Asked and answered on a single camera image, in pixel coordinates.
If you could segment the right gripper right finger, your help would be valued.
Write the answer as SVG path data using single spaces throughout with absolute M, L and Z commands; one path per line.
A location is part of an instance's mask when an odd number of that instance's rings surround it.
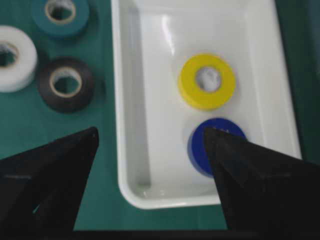
M 317 164 L 213 127 L 203 135 L 229 231 L 256 238 L 319 237 Z

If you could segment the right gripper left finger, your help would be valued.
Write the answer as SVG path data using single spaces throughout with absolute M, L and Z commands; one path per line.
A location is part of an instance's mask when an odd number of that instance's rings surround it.
M 90 127 L 1 159 L 1 237 L 71 233 L 98 147 Z

